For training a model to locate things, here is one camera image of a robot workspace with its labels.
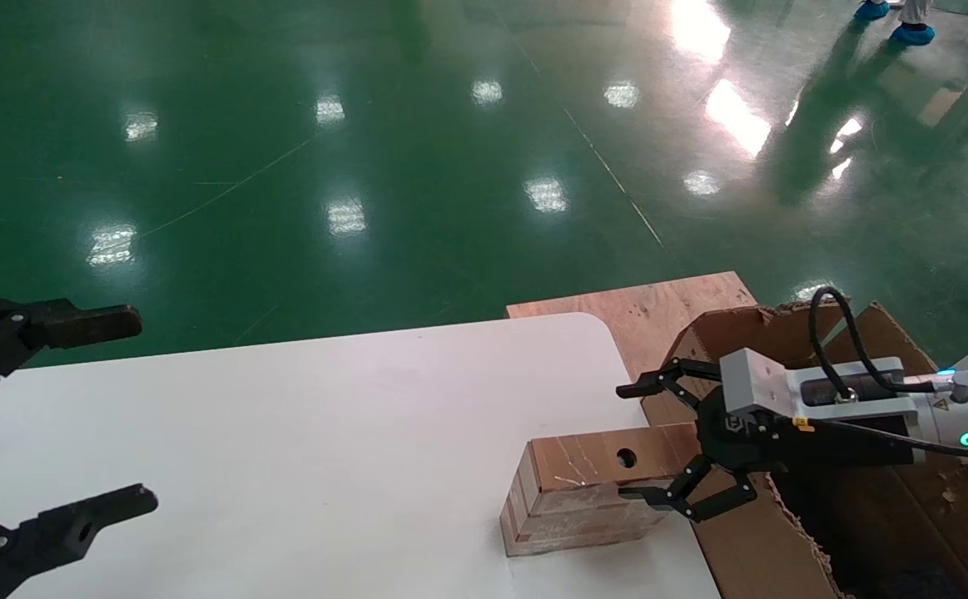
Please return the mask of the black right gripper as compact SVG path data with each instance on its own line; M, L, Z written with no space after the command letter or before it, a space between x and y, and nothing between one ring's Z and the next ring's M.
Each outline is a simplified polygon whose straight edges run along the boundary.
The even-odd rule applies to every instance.
M697 410L697 438L703 454L690 460L666 487L619 487L622 499L641 500L655 511L670 509L701 523L757 500L757 490L747 473L807 473L925 462L926 452L920 448L833 423L813 424L811 431L802 431L790 418L776 414L732 416L726 410L723 387L716 387L702 401L680 384L682 378L720 383L721 370L718 364L673 358L658 370L641 373L635 382L614 388L621 399L670 392L681 405ZM719 466L731 471L733 485L693 501L697 486Z

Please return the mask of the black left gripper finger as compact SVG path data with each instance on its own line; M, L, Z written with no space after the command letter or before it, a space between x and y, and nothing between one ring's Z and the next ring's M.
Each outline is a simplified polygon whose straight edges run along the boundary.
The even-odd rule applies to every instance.
M18 303L0 297L0 382L44 349L107 344L141 332L141 316L129 304L80 309L68 299Z
M16 528L0 524L0 598L24 583L87 556L103 528L151 514L159 498L144 485L47 509Z

